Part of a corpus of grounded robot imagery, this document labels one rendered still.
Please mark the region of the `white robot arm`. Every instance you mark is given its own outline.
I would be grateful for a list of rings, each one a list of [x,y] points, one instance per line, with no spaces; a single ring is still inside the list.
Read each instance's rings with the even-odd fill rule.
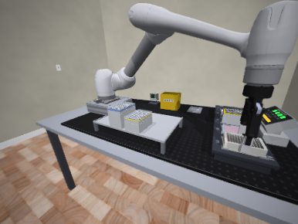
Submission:
[[[237,49],[246,59],[242,82],[248,86],[276,85],[296,44],[298,1],[281,1],[265,7],[257,15],[250,33],[233,32],[147,3],[133,5],[129,20],[136,28],[145,31],[145,36],[125,69],[116,74],[108,69],[97,70],[98,98],[93,102],[109,104],[120,100],[115,91],[131,88],[136,83],[135,73],[154,47],[175,32]]]

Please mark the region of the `pink and pale blue well plate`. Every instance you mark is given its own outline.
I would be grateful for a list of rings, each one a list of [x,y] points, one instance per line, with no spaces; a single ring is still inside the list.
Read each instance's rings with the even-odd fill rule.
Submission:
[[[239,126],[222,124],[222,133],[229,132],[229,133],[237,134],[238,131],[239,131]]]

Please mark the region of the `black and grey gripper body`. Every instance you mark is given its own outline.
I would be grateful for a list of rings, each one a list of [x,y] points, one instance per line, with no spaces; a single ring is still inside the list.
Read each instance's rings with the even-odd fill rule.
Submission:
[[[259,103],[262,106],[263,99],[269,99],[272,97],[274,91],[274,86],[271,87],[254,87],[248,86],[247,84],[244,86],[242,95],[248,97],[248,101],[251,103],[250,113],[252,113],[253,108],[256,106],[256,103]]]

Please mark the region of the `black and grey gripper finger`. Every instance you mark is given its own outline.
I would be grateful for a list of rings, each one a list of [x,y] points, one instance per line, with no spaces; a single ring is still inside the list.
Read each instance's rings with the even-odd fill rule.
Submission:
[[[247,113],[247,103],[249,102],[247,100],[248,98],[245,99],[245,105],[243,107],[242,116],[240,119],[241,122],[240,122],[238,134],[241,134],[241,135],[246,133],[246,125],[248,120],[248,116],[246,115],[246,113]]]
[[[250,153],[254,138],[258,137],[262,116],[266,110],[263,107],[263,104],[261,107],[259,103],[256,103],[256,106],[253,108],[252,113],[250,113],[250,107],[251,103],[247,103],[246,115],[248,116],[248,120],[246,125],[246,133],[242,134],[244,137],[240,148],[240,152],[246,154]]]

